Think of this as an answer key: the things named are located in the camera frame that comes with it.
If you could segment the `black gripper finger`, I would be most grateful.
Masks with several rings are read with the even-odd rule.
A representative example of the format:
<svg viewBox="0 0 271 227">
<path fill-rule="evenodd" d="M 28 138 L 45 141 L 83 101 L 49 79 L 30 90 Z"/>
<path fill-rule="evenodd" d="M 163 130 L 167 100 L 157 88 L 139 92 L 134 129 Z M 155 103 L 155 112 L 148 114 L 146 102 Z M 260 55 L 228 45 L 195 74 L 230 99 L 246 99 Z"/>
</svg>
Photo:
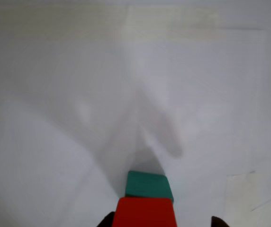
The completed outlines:
<svg viewBox="0 0 271 227">
<path fill-rule="evenodd" d="M 221 218 L 212 216 L 211 227 L 228 227 L 228 224 Z"/>
<path fill-rule="evenodd" d="M 115 212 L 110 212 L 104 219 L 97 225 L 97 227 L 112 227 Z"/>
</svg>

